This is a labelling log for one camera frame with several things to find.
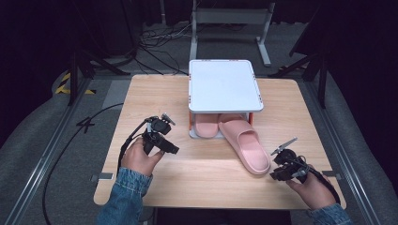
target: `aluminum rail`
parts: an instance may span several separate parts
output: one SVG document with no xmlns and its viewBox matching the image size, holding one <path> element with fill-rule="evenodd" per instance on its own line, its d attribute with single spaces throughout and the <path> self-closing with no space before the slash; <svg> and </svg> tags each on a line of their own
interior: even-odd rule
<svg viewBox="0 0 398 225">
<path fill-rule="evenodd" d="M 75 99 L 74 103 L 71 106 L 68 106 L 67 109 L 64 111 L 64 114 L 62 115 L 62 118 L 57 128 L 55 129 L 52 138 L 47 144 L 43 155 L 38 161 L 36 168 L 31 172 L 31 175 L 18 201 L 15 203 L 14 207 L 9 213 L 6 224 L 19 224 L 21 222 L 21 219 L 26 212 L 27 207 L 35 196 L 36 191 L 38 190 L 38 186 L 40 185 L 41 180 L 43 179 L 45 173 L 47 172 L 47 169 L 50 166 L 54 154 L 56 153 L 57 146 L 62 138 L 62 135 L 65 132 L 65 128 L 68 125 L 70 118 L 73 116 L 73 113 L 75 112 L 80 100 L 82 99 L 85 90 L 90 84 L 90 81 L 91 79 L 84 78 L 80 83 L 77 98 Z"/>
<path fill-rule="evenodd" d="M 342 167 L 344 176 L 352 190 L 352 193 L 354 194 L 355 199 L 357 200 L 360 211 L 364 215 L 366 223 L 372 225 L 381 224 L 368 196 L 366 195 L 365 190 L 363 189 L 362 184 L 360 183 L 360 178 L 358 177 L 351 161 L 348 158 L 340 137 L 330 120 L 328 112 L 323 110 L 319 105 L 317 91 L 314 84 L 311 82 L 305 82 L 305 86 L 310 92 L 311 100 L 313 101 L 314 105 L 316 105 L 315 108 L 317 109 L 318 114 L 321 115 L 321 118 L 328 130 L 333 144 L 333 151 Z"/>
</svg>

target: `human hand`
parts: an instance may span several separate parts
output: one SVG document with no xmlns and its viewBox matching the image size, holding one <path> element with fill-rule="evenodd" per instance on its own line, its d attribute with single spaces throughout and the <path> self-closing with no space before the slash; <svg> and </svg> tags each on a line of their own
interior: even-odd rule
<svg viewBox="0 0 398 225">
<path fill-rule="evenodd" d="M 163 155 L 164 152 L 159 151 L 152 157 L 149 157 L 144 152 L 144 139 L 137 138 L 129 149 L 126 150 L 121 161 L 121 166 L 145 176 L 150 176 Z"/>
<path fill-rule="evenodd" d="M 336 203 L 336 200 L 328 188 L 325 187 L 325 185 L 323 185 L 311 172 L 308 172 L 307 180 L 304 184 L 299 184 L 293 180 L 286 181 L 286 184 L 295 190 L 301 199 L 313 210 Z"/>
</svg>

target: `table surface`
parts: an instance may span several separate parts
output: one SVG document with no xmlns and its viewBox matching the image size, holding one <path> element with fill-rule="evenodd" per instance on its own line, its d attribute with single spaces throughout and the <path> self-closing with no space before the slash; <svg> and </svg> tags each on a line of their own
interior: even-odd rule
<svg viewBox="0 0 398 225">
<path fill-rule="evenodd" d="M 167 113 L 175 122 L 165 138 L 179 147 L 176 155 L 165 154 L 156 166 L 145 206 L 247 209 L 307 209 L 299 195 L 271 173 L 253 175 L 243 167 L 225 139 L 193 139 L 189 135 L 188 76 L 135 75 L 131 79 L 102 172 L 116 175 L 120 146 L 149 116 Z M 269 153 L 298 137 L 289 148 L 319 171 L 331 171 L 329 160 L 295 81 L 257 79 L 264 110 L 253 114 L 253 128 Z M 335 177 L 329 178 L 344 196 Z M 113 180 L 99 180 L 94 202 L 109 200 Z"/>
</svg>

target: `pink slide sandal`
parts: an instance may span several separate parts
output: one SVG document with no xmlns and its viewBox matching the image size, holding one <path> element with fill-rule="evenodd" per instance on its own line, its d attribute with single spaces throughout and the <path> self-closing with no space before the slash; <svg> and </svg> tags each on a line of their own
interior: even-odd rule
<svg viewBox="0 0 398 225">
<path fill-rule="evenodd" d="M 220 115 L 219 129 L 250 173 L 264 174 L 269 170 L 268 154 L 258 141 L 257 132 L 241 114 Z"/>
<path fill-rule="evenodd" d="M 215 113 L 198 113 L 195 115 L 193 128 L 196 135 L 202 138 L 213 138 L 219 132 L 217 125 L 218 114 Z"/>
</svg>

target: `denim sleeve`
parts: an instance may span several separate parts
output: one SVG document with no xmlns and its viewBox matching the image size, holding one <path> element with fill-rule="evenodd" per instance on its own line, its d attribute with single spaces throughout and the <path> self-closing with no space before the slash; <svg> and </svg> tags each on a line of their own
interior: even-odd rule
<svg viewBox="0 0 398 225">
<path fill-rule="evenodd" d="M 348 225 L 353 224 L 348 214 L 338 203 L 331 206 L 316 209 L 309 212 L 310 217 L 313 218 L 314 224 L 335 224 Z"/>
<path fill-rule="evenodd" d="M 152 176 L 120 168 L 111 197 L 97 216 L 97 224 L 139 224 L 143 197 L 151 181 Z"/>
</svg>

